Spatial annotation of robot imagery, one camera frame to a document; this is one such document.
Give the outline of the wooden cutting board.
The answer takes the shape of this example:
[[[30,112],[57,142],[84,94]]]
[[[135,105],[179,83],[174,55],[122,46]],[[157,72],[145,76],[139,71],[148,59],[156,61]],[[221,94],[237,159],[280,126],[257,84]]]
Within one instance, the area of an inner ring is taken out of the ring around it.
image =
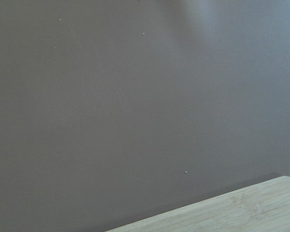
[[[241,188],[114,231],[290,232],[290,177]]]

